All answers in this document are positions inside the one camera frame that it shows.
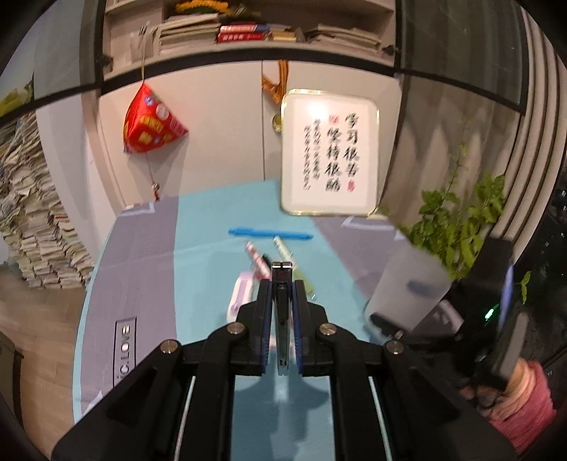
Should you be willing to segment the pink sleeved forearm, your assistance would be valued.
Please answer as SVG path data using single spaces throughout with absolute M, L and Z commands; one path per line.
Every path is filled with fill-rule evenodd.
M 502 392 L 487 386 L 460 390 L 466 400 L 495 397 L 479 412 L 523 455 L 556 417 L 552 393 L 542 366 L 520 357 Z

